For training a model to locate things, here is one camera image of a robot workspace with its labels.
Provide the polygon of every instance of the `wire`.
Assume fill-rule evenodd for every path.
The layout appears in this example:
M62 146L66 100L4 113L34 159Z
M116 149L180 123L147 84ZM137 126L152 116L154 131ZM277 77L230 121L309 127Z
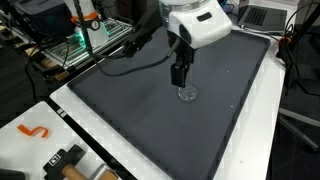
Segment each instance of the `wire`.
M235 13L233 13L233 12L229 12L229 13L227 13L227 15L234 15L234 16L236 16L236 17L238 17L238 14L235 14Z
M33 79L32 79L32 77L31 77L30 74L29 74L29 65L28 65L28 62L27 62L27 64L25 65L25 72L26 72L26 74L27 74L27 77L28 77L28 79L29 79L29 81L30 81L30 84L31 84L31 87L32 87L33 99L34 99L34 101L35 101L36 103L38 103L39 101L38 101L38 99L37 99L36 88L35 88L35 86L34 86Z
M313 28L310 32L313 32L315 30L317 30L320 27L320 25L316 26L315 28Z
M288 30L288 26L289 26L289 23L290 23L290 21L291 21L291 19L299 12L299 11L301 11L301 9L303 9L303 8L305 8L305 7L307 7L307 6L310 6L310 5L313 5L313 4L320 4L320 3L317 3L317 2L313 2L313 3L310 3L310 4L306 4L306 5L304 5L304 6L302 6L302 7L300 7L298 10L296 10L291 16L290 16L290 18L288 19L288 21L287 21L287 23L286 23L286 26L285 26L285 35L287 34L287 30Z
M12 27L12 25L11 25L11 21L14 21L15 24L17 24L17 23L16 23L16 21L13 19L13 17L11 16L11 19L10 19L10 21L9 21L9 29L10 29L10 34L11 34L11 36L12 36L12 38L13 38L13 27ZM15 31L15 33L17 33L17 34L20 35L21 37L25 37L26 39L29 39L28 44L31 44L32 38L30 38L29 36L27 36L26 33L25 33L23 30L21 30L21 28L19 28L18 30L21 31L22 34L19 33L19 32L17 32L17 31Z
M35 77L35 76L31 73L31 71L30 71L30 63L31 63L31 61L32 61L32 55L33 55L35 49L37 49L37 48L35 48L35 49L30 53L29 59L28 59L28 73L29 73L29 75L32 76L32 78L35 79L35 80L39 80L39 81L43 81L43 80L44 80L44 81L52 81L52 80L55 78L55 76L58 75L58 74L60 73L60 71L64 68L64 66L65 66L65 64L66 64L66 62L67 62L67 60L68 60L68 56L69 56L69 43L68 43L68 41L66 42L66 44L67 44L67 52L66 52L66 56L65 56L65 58L64 58L63 64L60 66L59 70L58 70L54 75L52 75L52 76L50 76L50 77L48 77L48 78L44 78L44 79L39 79L39 78Z
M299 68L299 43L297 43L297 49L296 49L296 58L295 61L297 63L297 72L298 72L298 77L300 77L300 68Z
M310 4L310 6L309 6L309 8L308 8L308 10L307 10L306 16L304 17L303 24L304 24L304 23L306 22L306 20L307 20L307 17L308 17L308 15L309 15L309 12L310 12L311 7L312 7L312 5L313 5L312 3L314 3L314 0L311 1L311 4Z
M12 16L11 16L10 21L9 21L9 28L10 28L11 38L12 38L12 40L13 40L13 42L14 42L15 44L18 44L17 41L15 40L14 36L13 36L12 25L11 25L12 21L13 21L13 18L12 18Z
M155 63L152 63L152 64L148 64L148 65L145 65L145 66L141 66L141 67L136 67L136 68L133 68L133 69L129 69L129 70L126 70L124 72L117 73L117 74L107 73L102 69L102 67L100 66L100 64L97 61L97 57L95 57L94 54L93 54L92 45L91 45L91 42L90 42L90 39L89 39L89 34L88 34L88 31L87 31L87 28L85 28L83 26L85 21L84 21L84 18L83 18L81 6L80 6L80 1L79 0L73 0L73 2L75 4L76 12L77 12L77 15L79 17L80 27L81 27L82 34L83 34L83 39L84 39L84 42L85 42L86 47L87 47L86 50L87 50L89 56L93 59L93 61L96 64L96 66L101 71L101 73L103 75L105 75L105 76L108 76L108 77L119 77L119 76L124 76L124 75L130 74L130 73L133 73L133 72L137 72L137 71L141 71L141 70L145 70L145 69L149 69L149 68L158 66L158 65L164 63L165 61L167 61L172 56L172 54L175 52L175 50L178 48L178 46L180 44L181 39L178 37L176 39L175 43L172 45L171 49L168 51L167 55L163 59L158 61L158 62L155 62Z
M126 70L124 72L117 73L117 74L110 74L110 73L105 72L102 69L102 67L100 66L100 64L98 63L98 61L96 60L95 57L93 57L93 61L95 62L95 64L97 65L97 67L99 68L99 70L101 71L101 73L103 75L108 76L108 77L120 77L120 76L124 76L124 75L127 75L127 74L131 74L133 72L142 71L142 70L145 70L145 69L150 69L150 68L156 67L156 66L166 62L171 57L173 52L177 49L179 44L180 44L180 38L177 38L177 40L175 41L174 45L171 47L171 49L169 50L167 55L163 59L158 61L158 62L155 62L155 63L152 63L152 64L148 64L148 65L145 65L145 66L141 66L141 67L136 67L136 68L133 68L133 69L129 69L129 70Z
M289 56L289 59L290 59L290 62L292 62L292 65L295 67L295 69L296 69L296 71L297 71L297 75L298 75L298 77L300 77L300 72L299 72L299 68L298 68L298 64L297 64L297 62L295 61L295 59L293 58L293 55L292 55L292 53L291 53L291 51L290 51L290 49L289 49L289 45L288 45L289 43L287 43L286 44L286 51L287 51L287 53L288 53L288 56Z
M272 39L274 39L276 41L279 41L279 39L277 39L276 37L274 37L272 34L270 34L268 32L251 31L250 29L247 29L247 28L244 28L244 27L242 27L242 29L245 30L245 31L248 31L248 32L256 33L256 34L266 35L266 36L269 36L269 37L271 37Z
M293 33L293 31L294 31L293 24L290 24L290 26L288 27L288 30L287 30L287 31L289 31L289 29L291 29L290 31Z

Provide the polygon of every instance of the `gray mat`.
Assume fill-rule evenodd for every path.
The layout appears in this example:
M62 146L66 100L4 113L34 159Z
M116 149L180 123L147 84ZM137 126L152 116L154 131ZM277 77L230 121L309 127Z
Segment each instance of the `gray mat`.
M212 178L249 92L269 40L233 31L199 49L188 74L198 89L192 103L178 99L166 63L118 78L96 68L81 75L69 88L146 157L174 179ZM110 73L149 64L164 57L166 32L132 59L103 63Z

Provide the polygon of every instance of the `metal rack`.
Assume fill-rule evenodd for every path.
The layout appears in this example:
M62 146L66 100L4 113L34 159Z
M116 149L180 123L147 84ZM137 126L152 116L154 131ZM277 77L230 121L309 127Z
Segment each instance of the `metal rack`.
M116 45L119 45L129 36L132 30L132 26L130 24L116 21L112 18L108 18L104 23L106 30L110 33L110 39L104 45L93 49L93 52L98 55L105 53ZM85 48L82 47L77 40L70 40L70 42L68 42L68 46L68 58L63 67L66 71L72 72L92 60ZM62 66L66 58L67 44L59 44L53 48L43 51L42 53L55 63Z

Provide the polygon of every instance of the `electronic equipment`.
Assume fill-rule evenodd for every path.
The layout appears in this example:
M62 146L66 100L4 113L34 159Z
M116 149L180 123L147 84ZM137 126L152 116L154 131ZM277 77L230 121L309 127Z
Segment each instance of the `electronic equipment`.
M74 33L71 13L63 0L19 0L14 6L33 31L43 37L65 40Z
M259 31L283 32L287 11L255 5L256 0L240 0L238 25Z
M80 23L77 26L81 27L86 43L86 50L95 60L92 47L96 47L97 44L99 45L99 43L101 43L101 40L105 40L106 38L101 38L101 29L92 31L95 29L93 27L94 24L100 24L98 19L89 17L96 13L92 9L92 2L84 0L65 0L65 2L70 8L74 16L73 18ZM196 49L211 44L228 35L231 32L232 22L216 0L159 0L157 6L149 7L149 10L135 27L135 31L143 34L154 32L159 23L149 21L151 19L156 20L157 18L154 18L154 16L160 14L162 22L168 30L169 45L174 47L173 51L177 54L176 63L171 66L171 81L173 85L184 88L186 86L186 76L190 69L190 64L193 63ZM175 47L175 42L178 42L180 38L183 39L183 41L179 43L179 46ZM103 73L106 76L117 76L106 72Z
M93 48L93 52L97 55L101 55L111 48L119 45L125 39L128 38L132 31L130 24L116 21L112 18L108 18L103 21L106 30L109 32L109 40L99 47ZM83 67L92 59L86 52L85 44L81 33L76 33L68 42L69 51L67 51L67 44L65 42L60 43L54 47L50 47L42 51L46 57L59 64L64 65L63 68L72 73L73 71Z
M36 43L41 43L41 37L36 34L28 25L28 23L23 19L23 17L17 12L16 7L9 2L9 0L1 0L0 1L0 16L1 21L5 23L5 25L10 27L9 24L14 20L18 22L19 29L26 34L26 36L30 37Z

